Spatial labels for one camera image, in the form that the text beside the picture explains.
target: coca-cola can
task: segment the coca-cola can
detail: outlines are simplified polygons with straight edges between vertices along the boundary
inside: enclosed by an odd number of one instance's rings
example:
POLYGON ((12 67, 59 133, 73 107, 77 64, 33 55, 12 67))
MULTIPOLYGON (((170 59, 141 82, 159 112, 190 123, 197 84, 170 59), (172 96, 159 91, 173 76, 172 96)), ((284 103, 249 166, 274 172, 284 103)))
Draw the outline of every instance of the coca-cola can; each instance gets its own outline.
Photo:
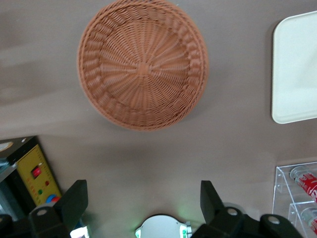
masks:
POLYGON ((302 211, 301 218, 317 235, 317 208, 309 207, 302 211))
POLYGON ((317 178, 306 166, 293 168, 290 177, 317 202, 317 178))

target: basket rim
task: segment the basket rim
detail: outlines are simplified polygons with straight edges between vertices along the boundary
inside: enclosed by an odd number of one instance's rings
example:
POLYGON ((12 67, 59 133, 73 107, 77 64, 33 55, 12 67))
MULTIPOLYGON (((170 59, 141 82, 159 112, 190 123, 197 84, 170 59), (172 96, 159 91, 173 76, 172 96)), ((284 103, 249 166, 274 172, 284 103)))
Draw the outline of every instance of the basket rim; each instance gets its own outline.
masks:
POLYGON ((207 83, 208 75, 209 75, 209 59, 208 59, 208 51, 207 51, 206 43, 197 25, 182 9, 180 9, 176 5, 170 2, 167 2, 165 0, 117 0, 111 3, 110 5, 101 8, 97 12, 97 14, 90 20, 89 24, 86 26, 81 36, 80 44, 77 51, 77 71, 78 71, 78 75, 80 79, 80 85, 83 91, 85 92, 86 97, 89 99, 92 106, 102 116, 106 117, 109 121, 128 129, 138 130, 138 131, 140 130, 153 131, 153 130, 158 130, 158 129, 168 127, 170 125, 173 125, 179 122, 186 115, 188 115, 190 111, 196 106, 196 104, 202 97, 204 90, 206 88, 206 83, 207 83), (100 20, 106 17, 108 14, 111 14, 112 12, 118 11, 126 7, 130 7, 130 6, 150 6, 150 7, 155 6, 155 8, 159 8, 160 10, 164 10, 165 12, 168 12, 169 14, 173 14, 174 17, 177 17, 179 20, 186 22, 187 30, 190 32, 191 37, 193 37, 194 42, 197 43, 196 45, 197 45, 197 48, 199 49, 199 59, 201 61, 200 69, 202 71, 200 84, 197 87, 198 90, 196 90, 191 103, 187 104, 186 108, 184 108, 172 121, 166 120, 166 121, 163 121, 162 123, 158 123, 151 126, 141 126, 141 125, 132 125, 129 123, 124 123, 114 118, 111 114, 107 113, 106 110, 99 105, 94 95, 90 92, 90 89, 86 85, 84 69, 83 69, 84 68, 83 57, 85 54, 84 49, 86 47, 90 33, 94 30, 94 27, 100 23, 100 20))

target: yellow control panel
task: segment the yellow control panel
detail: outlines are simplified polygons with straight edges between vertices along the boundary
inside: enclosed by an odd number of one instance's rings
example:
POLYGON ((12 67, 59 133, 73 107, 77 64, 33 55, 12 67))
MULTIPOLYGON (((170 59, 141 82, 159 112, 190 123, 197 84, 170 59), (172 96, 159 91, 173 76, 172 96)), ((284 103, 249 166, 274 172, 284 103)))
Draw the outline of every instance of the yellow control panel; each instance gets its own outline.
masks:
POLYGON ((46 203, 51 195, 61 197, 39 145, 17 161, 17 171, 37 206, 46 203))

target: white round device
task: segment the white round device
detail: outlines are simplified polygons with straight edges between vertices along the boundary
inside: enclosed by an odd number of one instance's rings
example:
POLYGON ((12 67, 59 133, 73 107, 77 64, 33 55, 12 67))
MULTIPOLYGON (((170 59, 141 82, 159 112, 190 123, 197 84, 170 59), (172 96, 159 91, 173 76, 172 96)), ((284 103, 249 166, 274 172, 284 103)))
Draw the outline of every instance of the white round device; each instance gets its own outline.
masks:
POLYGON ((192 228, 189 222, 181 223, 173 217, 157 215, 148 218, 135 231, 137 238, 190 238, 192 228))

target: wicker basket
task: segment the wicker basket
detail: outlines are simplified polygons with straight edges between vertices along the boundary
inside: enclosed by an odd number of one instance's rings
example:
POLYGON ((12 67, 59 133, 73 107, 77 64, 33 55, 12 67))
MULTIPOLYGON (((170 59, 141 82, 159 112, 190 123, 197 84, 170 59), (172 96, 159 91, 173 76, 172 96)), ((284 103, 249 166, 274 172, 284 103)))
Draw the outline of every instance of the wicker basket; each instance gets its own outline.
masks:
POLYGON ((209 63, 194 22, 163 0, 118 0, 87 26, 78 51, 81 86, 113 123, 157 130, 193 109, 209 63))

